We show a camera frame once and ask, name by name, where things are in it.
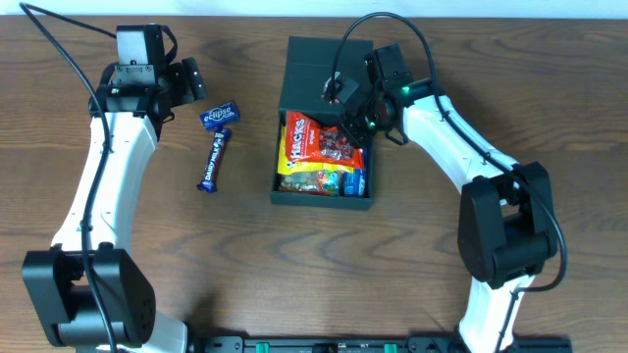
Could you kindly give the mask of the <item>yellow Hacks candy bag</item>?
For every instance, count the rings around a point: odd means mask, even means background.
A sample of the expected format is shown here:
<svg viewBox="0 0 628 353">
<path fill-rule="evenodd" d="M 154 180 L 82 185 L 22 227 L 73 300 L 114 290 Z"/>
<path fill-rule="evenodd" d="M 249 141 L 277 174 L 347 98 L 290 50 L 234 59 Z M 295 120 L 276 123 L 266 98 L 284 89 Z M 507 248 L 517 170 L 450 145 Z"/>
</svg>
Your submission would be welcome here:
<svg viewBox="0 0 628 353">
<path fill-rule="evenodd" d="M 294 173 L 311 173 L 319 171 L 353 173 L 354 168 L 321 162 L 290 161 L 286 155 L 286 127 L 281 126 L 277 173 L 283 176 L 288 176 Z"/>
</svg>

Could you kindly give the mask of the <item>blue eclipse gum pack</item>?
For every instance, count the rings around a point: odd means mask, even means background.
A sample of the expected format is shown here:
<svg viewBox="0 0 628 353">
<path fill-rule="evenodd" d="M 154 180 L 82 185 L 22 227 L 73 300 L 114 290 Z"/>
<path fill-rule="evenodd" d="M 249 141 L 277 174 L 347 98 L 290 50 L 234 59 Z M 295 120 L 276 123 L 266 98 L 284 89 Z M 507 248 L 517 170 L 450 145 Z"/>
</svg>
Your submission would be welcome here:
<svg viewBox="0 0 628 353">
<path fill-rule="evenodd" d="M 236 104 L 230 101 L 202 113 L 199 118 L 204 129 L 210 131 L 237 122 L 240 119 L 240 113 Z"/>
</svg>

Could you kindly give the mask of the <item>Haribo worms candy bag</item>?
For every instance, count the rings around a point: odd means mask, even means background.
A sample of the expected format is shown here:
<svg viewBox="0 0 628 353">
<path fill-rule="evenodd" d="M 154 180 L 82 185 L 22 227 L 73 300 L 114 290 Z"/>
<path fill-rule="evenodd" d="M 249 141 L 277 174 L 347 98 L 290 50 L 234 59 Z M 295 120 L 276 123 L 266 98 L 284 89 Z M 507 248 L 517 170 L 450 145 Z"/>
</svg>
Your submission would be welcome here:
<svg viewBox="0 0 628 353">
<path fill-rule="evenodd" d="M 281 176 L 279 190 L 282 192 L 338 196 L 343 175 L 344 172 L 322 170 Z"/>
</svg>

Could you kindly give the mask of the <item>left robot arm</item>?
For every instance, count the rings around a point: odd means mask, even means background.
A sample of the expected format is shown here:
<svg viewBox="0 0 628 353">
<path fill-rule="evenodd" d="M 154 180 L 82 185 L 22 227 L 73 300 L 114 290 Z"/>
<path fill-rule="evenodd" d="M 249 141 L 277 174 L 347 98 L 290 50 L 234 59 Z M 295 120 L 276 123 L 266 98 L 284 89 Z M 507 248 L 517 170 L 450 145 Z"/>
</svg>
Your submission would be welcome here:
<svg viewBox="0 0 628 353">
<path fill-rule="evenodd" d="M 51 345 L 92 352 L 187 352 L 188 326 L 160 313 L 132 258 L 141 181 L 173 108 L 205 98 L 194 59 L 109 66 L 89 102 L 90 145 L 68 216 L 22 277 Z"/>
</svg>

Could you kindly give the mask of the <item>blue cookie pack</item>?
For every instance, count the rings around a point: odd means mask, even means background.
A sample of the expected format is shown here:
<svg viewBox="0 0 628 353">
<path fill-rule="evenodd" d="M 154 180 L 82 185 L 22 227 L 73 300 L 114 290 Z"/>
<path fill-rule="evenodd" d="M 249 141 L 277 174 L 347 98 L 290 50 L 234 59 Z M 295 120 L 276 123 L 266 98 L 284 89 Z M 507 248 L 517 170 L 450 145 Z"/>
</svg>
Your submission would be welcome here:
<svg viewBox="0 0 628 353">
<path fill-rule="evenodd" d="M 343 177 L 342 195 L 345 197 L 363 197 L 366 190 L 368 172 L 368 152 L 361 149 L 362 168 L 354 169 L 354 172 L 345 173 Z"/>
</svg>

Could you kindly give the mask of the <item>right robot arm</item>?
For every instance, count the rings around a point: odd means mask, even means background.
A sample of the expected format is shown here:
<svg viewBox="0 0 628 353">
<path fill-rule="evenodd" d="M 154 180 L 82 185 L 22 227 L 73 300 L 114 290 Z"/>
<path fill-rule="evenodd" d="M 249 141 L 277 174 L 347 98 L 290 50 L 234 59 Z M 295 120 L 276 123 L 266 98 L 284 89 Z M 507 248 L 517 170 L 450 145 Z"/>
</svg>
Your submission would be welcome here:
<svg viewBox="0 0 628 353">
<path fill-rule="evenodd" d="M 472 277 L 456 333 L 467 352 L 516 349 L 512 333 L 524 294 L 554 255 L 565 254 L 553 214 L 550 179 L 495 149 L 456 112 L 434 76 L 415 80 L 397 45 L 364 58 L 369 89 L 334 71 L 327 100 L 340 103 L 341 132 L 357 147 L 396 129 L 399 144 L 426 151 L 460 194 L 457 246 Z"/>
</svg>

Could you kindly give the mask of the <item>red Hacks candy bag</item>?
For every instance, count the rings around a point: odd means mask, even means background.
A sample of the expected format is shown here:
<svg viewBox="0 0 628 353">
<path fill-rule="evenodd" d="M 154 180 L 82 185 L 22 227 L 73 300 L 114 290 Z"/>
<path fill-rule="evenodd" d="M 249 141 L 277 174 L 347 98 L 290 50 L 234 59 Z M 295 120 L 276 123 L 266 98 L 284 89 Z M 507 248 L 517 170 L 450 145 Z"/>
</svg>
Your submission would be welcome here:
<svg viewBox="0 0 628 353">
<path fill-rule="evenodd" d="M 286 116 L 286 157 L 291 162 L 334 164 L 362 169 L 362 150 L 353 147 L 334 126 L 322 126 L 299 112 Z"/>
</svg>

